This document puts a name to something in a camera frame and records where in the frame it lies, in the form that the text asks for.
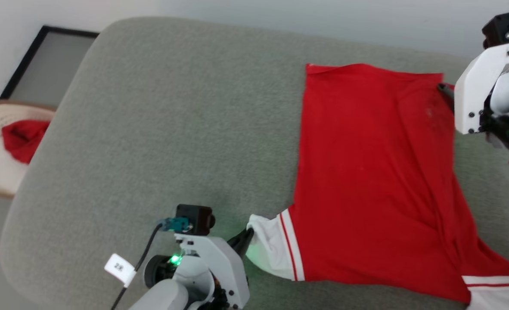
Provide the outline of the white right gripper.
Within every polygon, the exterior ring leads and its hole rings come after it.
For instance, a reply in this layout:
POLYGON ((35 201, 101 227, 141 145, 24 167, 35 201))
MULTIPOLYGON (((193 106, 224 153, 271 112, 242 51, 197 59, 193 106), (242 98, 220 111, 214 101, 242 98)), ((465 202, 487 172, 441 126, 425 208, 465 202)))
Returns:
POLYGON ((498 78, 509 65, 509 43, 485 49, 463 71, 455 86, 438 83, 442 98, 455 116, 455 128, 466 135, 477 130, 477 114, 498 78))

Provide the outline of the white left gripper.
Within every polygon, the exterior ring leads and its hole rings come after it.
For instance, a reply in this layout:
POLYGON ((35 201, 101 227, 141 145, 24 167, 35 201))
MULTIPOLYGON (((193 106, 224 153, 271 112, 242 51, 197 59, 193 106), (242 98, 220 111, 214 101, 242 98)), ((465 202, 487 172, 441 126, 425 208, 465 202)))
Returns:
POLYGON ((219 237, 175 234, 183 255, 174 280, 207 294, 201 304, 213 301, 217 287, 220 287, 230 308, 242 310, 250 298, 242 258, 253 236, 253 228, 243 229, 228 243, 219 237))

